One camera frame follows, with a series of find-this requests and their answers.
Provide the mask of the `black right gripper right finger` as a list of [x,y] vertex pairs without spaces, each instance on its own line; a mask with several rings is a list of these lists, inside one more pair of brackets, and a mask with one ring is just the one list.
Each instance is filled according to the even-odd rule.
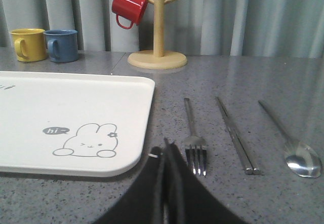
[[164,184],[169,223],[245,223],[191,173],[178,147],[164,138]]

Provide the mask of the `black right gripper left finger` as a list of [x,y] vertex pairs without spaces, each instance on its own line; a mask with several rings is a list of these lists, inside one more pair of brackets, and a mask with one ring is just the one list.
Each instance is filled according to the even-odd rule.
[[161,148],[151,149],[130,188],[95,223],[163,223],[164,161],[161,154]]

